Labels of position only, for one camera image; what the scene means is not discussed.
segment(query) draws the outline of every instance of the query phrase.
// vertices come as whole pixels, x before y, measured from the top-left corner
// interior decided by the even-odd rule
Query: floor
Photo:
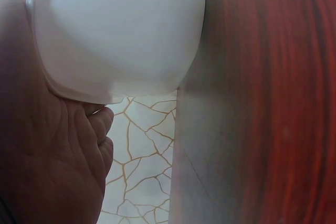
[[[176,92],[109,107],[114,162],[98,224],[168,224]]]

